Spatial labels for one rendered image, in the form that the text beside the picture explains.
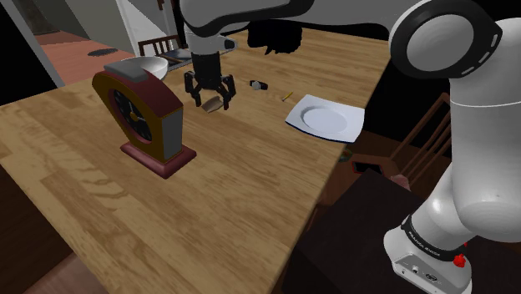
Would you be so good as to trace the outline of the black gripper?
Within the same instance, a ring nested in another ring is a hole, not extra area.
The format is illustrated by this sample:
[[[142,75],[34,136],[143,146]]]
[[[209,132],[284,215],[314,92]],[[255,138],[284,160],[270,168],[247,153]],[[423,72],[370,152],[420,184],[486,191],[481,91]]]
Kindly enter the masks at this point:
[[[221,77],[220,54],[196,54],[192,53],[193,71],[184,73],[185,92],[190,94],[195,101],[195,106],[201,106],[200,91],[212,89],[223,98],[224,110],[227,110],[231,99],[235,96],[235,81],[232,75]]]

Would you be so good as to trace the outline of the brown flat object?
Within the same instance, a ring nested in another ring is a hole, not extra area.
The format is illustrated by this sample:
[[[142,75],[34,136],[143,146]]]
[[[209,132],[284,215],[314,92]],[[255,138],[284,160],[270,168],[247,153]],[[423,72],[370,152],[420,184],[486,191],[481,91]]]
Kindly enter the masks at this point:
[[[208,99],[207,101],[205,101],[202,105],[201,105],[201,108],[206,112],[206,113],[212,113],[218,109],[220,109],[222,106],[224,105],[223,101],[220,99],[219,96],[215,96],[215,97],[212,97],[210,99]]]

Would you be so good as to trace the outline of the white bowl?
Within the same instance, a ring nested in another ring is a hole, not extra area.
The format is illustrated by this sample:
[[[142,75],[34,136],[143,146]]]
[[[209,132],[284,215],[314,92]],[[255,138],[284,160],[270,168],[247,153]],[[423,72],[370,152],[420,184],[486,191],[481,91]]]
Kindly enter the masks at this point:
[[[157,56],[126,58],[125,61],[130,61],[138,65],[142,69],[152,73],[159,80],[164,79],[169,67],[167,59]]]

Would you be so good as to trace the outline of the red and gold mantel clock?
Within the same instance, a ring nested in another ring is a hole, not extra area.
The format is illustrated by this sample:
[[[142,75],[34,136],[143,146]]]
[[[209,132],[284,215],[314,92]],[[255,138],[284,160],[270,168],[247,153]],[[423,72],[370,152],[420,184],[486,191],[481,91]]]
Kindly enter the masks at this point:
[[[128,60],[109,63],[92,86],[128,139],[125,154],[164,179],[196,157],[182,142],[183,103],[150,71]]]

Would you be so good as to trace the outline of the brown wooden chair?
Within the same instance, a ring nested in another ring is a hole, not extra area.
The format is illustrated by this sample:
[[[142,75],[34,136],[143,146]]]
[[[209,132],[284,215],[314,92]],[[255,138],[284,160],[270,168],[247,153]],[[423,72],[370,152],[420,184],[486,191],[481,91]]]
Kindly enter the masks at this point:
[[[402,142],[363,130],[346,146],[318,200],[332,205],[361,175],[352,161],[381,165],[384,177],[427,197],[451,162],[449,95],[443,93]]]
[[[174,49],[173,45],[176,44],[178,48],[185,48],[185,45],[181,42],[178,35],[169,35],[160,38],[152,38],[138,42],[139,55],[144,56],[144,47],[151,45],[154,49],[154,55],[159,56],[163,53],[167,53]]]

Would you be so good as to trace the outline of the black bulky object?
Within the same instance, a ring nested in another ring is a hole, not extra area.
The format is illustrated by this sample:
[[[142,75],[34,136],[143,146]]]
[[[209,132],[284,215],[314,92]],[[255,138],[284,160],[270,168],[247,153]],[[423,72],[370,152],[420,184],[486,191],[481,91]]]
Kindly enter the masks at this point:
[[[301,46],[302,27],[298,23],[271,19],[251,22],[247,28],[248,46],[266,47],[265,55],[293,53]]]

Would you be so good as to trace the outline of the wooden table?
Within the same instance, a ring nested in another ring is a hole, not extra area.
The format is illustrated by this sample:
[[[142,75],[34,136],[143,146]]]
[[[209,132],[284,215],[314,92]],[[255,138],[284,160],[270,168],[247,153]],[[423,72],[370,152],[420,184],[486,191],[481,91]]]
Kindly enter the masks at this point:
[[[227,110],[165,77],[197,154],[168,179],[120,150],[90,80],[0,107],[0,165],[112,294],[268,294],[343,149],[286,116],[307,94],[365,106],[389,60],[382,40],[311,29],[291,54],[235,40]]]

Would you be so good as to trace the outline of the white square plate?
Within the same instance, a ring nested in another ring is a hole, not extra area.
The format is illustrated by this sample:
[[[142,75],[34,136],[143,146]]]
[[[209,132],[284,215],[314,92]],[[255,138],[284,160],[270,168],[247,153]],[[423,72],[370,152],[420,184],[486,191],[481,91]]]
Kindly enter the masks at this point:
[[[287,115],[285,122],[317,138],[354,143],[362,131],[365,109],[305,95]]]

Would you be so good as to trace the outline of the black tablet with red edge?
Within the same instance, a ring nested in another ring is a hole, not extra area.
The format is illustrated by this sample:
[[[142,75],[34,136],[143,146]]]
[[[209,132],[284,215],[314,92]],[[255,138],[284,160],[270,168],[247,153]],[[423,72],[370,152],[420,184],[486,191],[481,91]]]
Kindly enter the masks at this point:
[[[378,164],[365,163],[360,161],[352,161],[352,171],[356,174],[363,174],[367,170],[372,170],[380,175],[384,175],[383,168]]]

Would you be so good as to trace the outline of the dark robot stand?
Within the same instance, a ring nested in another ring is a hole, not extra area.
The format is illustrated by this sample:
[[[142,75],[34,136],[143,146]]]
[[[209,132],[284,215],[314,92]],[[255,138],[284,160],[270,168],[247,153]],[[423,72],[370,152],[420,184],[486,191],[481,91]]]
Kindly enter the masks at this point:
[[[297,242],[282,283],[284,294],[427,294],[393,272],[387,231],[423,200],[367,171]],[[521,244],[479,236],[468,243],[472,294],[521,294]]]

